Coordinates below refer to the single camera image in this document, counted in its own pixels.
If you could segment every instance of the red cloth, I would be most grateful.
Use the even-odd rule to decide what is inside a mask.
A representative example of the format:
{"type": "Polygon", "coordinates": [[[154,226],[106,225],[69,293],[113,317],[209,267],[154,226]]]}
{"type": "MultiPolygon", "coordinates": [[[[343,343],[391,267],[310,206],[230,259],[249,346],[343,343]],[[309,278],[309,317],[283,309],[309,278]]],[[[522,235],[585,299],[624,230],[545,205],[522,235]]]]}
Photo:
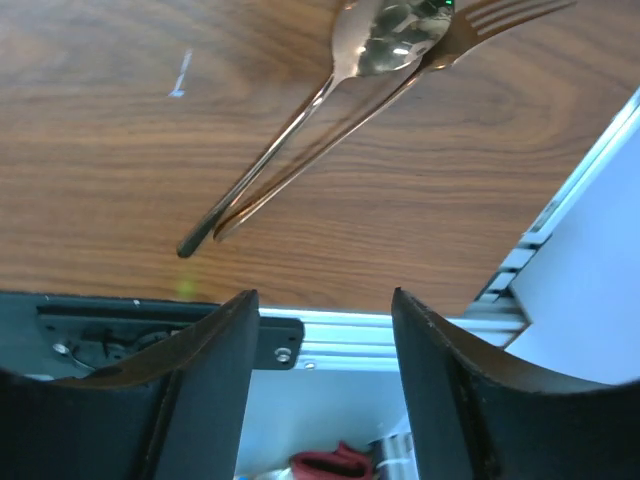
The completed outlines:
{"type": "Polygon", "coordinates": [[[291,457],[295,480],[371,480],[369,457],[340,442],[333,452],[302,452],[291,457]]]}

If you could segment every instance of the white surface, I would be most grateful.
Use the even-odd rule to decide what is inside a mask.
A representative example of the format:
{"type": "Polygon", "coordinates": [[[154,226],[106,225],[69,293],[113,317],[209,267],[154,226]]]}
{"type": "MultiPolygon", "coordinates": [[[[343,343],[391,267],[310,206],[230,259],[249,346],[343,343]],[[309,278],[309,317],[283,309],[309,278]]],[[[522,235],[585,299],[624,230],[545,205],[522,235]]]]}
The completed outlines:
{"type": "Polygon", "coordinates": [[[400,374],[254,370],[236,472],[287,466],[305,450],[356,449],[386,436],[406,417],[400,374]]]}
{"type": "Polygon", "coordinates": [[[640,129],[512,284],[533,325],[508,349],[602,383],[640,377],[640,129]]]}

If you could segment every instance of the white mark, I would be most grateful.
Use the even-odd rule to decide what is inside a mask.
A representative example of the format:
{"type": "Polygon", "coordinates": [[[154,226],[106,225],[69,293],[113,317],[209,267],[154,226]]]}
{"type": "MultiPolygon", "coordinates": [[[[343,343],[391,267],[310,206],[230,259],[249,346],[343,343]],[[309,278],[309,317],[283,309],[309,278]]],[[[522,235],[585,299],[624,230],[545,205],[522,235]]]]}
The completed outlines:
{"type": "Polygon", "coordinates": [[[173,87],[173,90],[169,92],[169,95],[168,95],[169,97],[180,98],[181,96],[184,95],[184,90],[182,90],[180,87],[182,87],[182,82],[184,81],[184,75],[187,73],[187,68],[189,68],[189,63],[191,63],[192,54],[193,54],[193,50],[188,48],[184,54],[184,58],[182,59],[182,66],[180,67],[180,75],[176,80],[176,84],[173,87]]]}
{"type": "Polygon", "coordinates": [[[409,463],[410,461],[411,460],[409,460],[408,458],[390,458],[388,460],[383,460],[378,465],[376,465],[376,470],[386,465],[404,465],[409,463]]]}

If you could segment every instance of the metal fork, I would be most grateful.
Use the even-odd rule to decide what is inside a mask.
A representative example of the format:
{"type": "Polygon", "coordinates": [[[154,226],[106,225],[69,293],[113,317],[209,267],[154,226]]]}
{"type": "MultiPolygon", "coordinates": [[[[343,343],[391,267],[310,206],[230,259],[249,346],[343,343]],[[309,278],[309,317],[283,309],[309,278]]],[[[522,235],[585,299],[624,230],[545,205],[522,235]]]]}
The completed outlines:
{"type": "Polygon", "coordinates": [[[249,200],[223,220],[216,228],[213,237],[218,241],[224,240],[336,145],[398,100],[417,83],[422,75],[449,68],[482,42],[576,3],[577,0],[482,0],[456,12],[449,31],[434,48],[424,55],[418,68],[397,89],[353,125],[337,134],[315,155],[273,184],[266,192],[249,200]]]}

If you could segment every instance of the wooden surface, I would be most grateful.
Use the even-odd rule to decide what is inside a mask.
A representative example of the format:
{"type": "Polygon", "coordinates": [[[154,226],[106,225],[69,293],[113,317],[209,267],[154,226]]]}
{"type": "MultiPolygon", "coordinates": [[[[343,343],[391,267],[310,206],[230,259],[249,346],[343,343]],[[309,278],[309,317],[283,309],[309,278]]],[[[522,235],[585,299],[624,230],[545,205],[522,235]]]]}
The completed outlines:
{"type": "MultiPolygon", "coordinates": [[[[638,86],[640,2],[581,0],[425,78],[178,259],[328,74],[338,3],[1,0],[0,289],[388,311],[403,286],[461,313],[638,86]]],[[[279,168],[380,82],[344,84],[279,168]]]]}

